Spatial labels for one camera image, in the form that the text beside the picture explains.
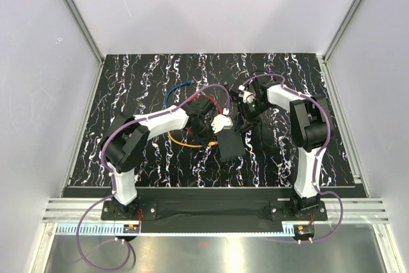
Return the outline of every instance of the red wire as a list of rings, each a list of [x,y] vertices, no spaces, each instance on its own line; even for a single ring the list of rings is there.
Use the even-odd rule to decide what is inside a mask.
[[[139,227],[140,227],[140,226],[141,226],[142,217],[143,217],[142,208],[139,208],[138,210],[136,210],[136,212],[138,213],[138,220],[139,220]]]
[[[308,224],[308,226],[310,226],[313,222],[314,222],[314,214],[311,214],[311,221],[310,221],[310,223]]]
[[[209,95],[206,95],[206,94],[204,94],[204,96],[207,97],[207,98],[209,98],[209,99],[216,105],[216,107],[217,107],[217,109],[219,110],[219,113],[220,113],[220,114],[223,114],[223,110],[222,110],[221,106],[219,105],[219,103],[218,103],[213,97],[211,97],[211,96],[209,96]],[[192,101],[192,100],[194,100],[194,99],[197,99],[197,98],[199,98],[199,97],[200,97],[200,95],[195,96],[195,97],[192,98],[190,101]]]

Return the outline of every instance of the black mounting plate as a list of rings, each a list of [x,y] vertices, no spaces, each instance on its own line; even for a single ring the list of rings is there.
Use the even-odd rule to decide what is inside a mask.
[[[270,213],[271,220],[274,222],[283,222],[283,221],[305,221],[309,222],[311,220],[311,213],[314,214],[314,221],[327,221],[327,209],[325,208],[325,203],[320,201],[320,204],[317,208],[314,208],[312,211],[308,211],[308,214],[304,216],[295,217],[289,210],[291,206],[290,200],[276,200],[270,202]]]
[[[102,207],[101,220],[103,221],[137,221],[137,210],[142,209],[142,221],[154,221],[156,219],[158,202],[150,199],[140,200],[129,205],[129,210],[135,212],[132,217],[124,217],[123,214],[116,208],[113,201],[104,201]]]

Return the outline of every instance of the metal floor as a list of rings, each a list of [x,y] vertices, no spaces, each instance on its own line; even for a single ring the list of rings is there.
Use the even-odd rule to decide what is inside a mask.
[[[330,231],[316,226],[316,237]],[[85,253],[110,237],[81,237]],[[374,229],[370,225],[342,225],[330,239],[316,244],[284,244],[269,238],[139,237],[131,241],[135,258],[119,272],[386,272]],[[89,255],[101,267],[116,267],[127,255],[125,246],[112,242]],[[75,237],[57,235],[46,273],[99,272],[79,259]]]

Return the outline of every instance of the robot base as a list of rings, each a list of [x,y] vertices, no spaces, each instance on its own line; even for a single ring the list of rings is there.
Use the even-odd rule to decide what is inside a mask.
[[[314,208],[310,208],[303,212],[299,211],[299,214],[295,215],[291,212],[290,200],[276,200],[270,202],[270,213],[271,220],[274,222],[283,222],[283,221],[305,221],[309,222],[311,220],[311,214],[314,214],[314,221],[327,221],[327,209],[323,201],[320,201],[319,205]]]
[[[109,200],[104,202],[102,208],[101,220],[103,221],[137,221],[139,209],[142,210],[142,221],[154,221],[156,219],[157,205],[156,201],[151,200],[135,200],[131,204],[125,206],[126,213],[123,208],[118,207],[117,202]]]

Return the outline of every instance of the aluminum frame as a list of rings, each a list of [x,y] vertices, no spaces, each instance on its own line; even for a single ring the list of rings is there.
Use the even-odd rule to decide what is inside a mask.
[[[98,88],[98,83],[100,81],[100,77],[101,77],[103,68],[104,68],[104,62],[102,62],[101,64],[98,65],[98,71],[95,74],[95,78],[93,80],[91,90],[89,91],[88,99],[87,99],[85,109],[84,109],[84,114],[82,115],[81,124],[80,124],[77,136],[75,138],[75,143],[74,143],[74,146],[73,146],[73,149],[72,149],[70,162],[68,163],[68,167],[67,167],[67,170],[66,170],[65,180],[63,182],[63,186],[61,187],[60,196],[62,196],[64,188],[69,184],[72,173],[74,172],[75,163],[77,161],[77,156],[78,156],[78,153],[79,153],[79,150],[80,150],[80,147],[81,147],[82,137],[83,137],[85,129],[86,129],[86,125],[87,125],[87,122],[88,122],[88,117],[89,117],[89,114],[91,112],[92,103],[94,101],[96,89]]]
[[[353,0],[352,1],[352,4],[348,8],[348,11],[346,12],[346,15],[344,16],[343,21],[339,25],[337,32],[335,33],[333,39],[330,42],[328,49],[323,54],[323,58],[325,59],[325,61],[328,61],[331,58],[331,55],[334,53],[335,48],[337,47],[339,41],[344,35],[344,32],[346,31],[346,28],[349,26],[352,18],[356,14],[362,2],[363,0]]]
[[[74,0],[63,0],[63,1],[68,11],[70,11],[72,18],[74,19],[76,25],[78,26],[79,31],[84,37],[95,59],[98,61],[98,63],[101,64],[104,61],[105,56],[101,53],[101,50],[99,49],[94,38],[92,37],[92,34],[89,31],[84,19],[82,18],[82,15],[80,11],[78,10],[78,7],[75,4],[75,1]]]
[[[354,177],[354,182],[362,183],[362,185],[365,188],[367,197],[371,197],[371,193],[369,191],[369,186],[365,178],[365,174],[362,171],[363,168],[358,156],[357,148],[352,138],[351,129],[350,126],[348,125],[348,121],[346,120],[344,108],[341,103],[341,99],[339,98],[339,93],[336,84],[334,82],[334,77],[327,63],[324,61],[323,56],[317,55],[317,59],[318,63],[320,64],[325,84],[327,85],[328,96],[330,98],[331,105],[334,110],[335,117],[337,119],[339,131],[341,133],[341,137],[346,150],[346,155],[348,157],[348,161],[350,163],[352,174]]]
[[[47,260],[50,254],[52,242],[56,235],[56,230],[59,222],[78,222],[82,214],[98,199],[95,198],[52,198],[47,206],[42,226],[42,235],[38,249],[35,253],[35,258],[30,268],[30,273],[43,273]],[[324,199],[326,208],[328,210],[328,217],[330,220],[339,218],[339,204],[336,199]],[[381,199],[374,198],[359,198],[359,199],[343,199],[344,203],[344,220],[343,224],[370,224],[374,229],[374,235],[381,251],[381,256],[387,272],[405,273],[403,261],[400,257],[399,251],[396,247],[394,236],[390,230],[389,220],[385,213]],[[112,222],[101,221],[100,213],[102,204],[98,204],[89,213],[84,223],[100,223]],[[317,222],[317,224],[325,224],[327,222]],[[149,236],[175,234],[145,234]]]

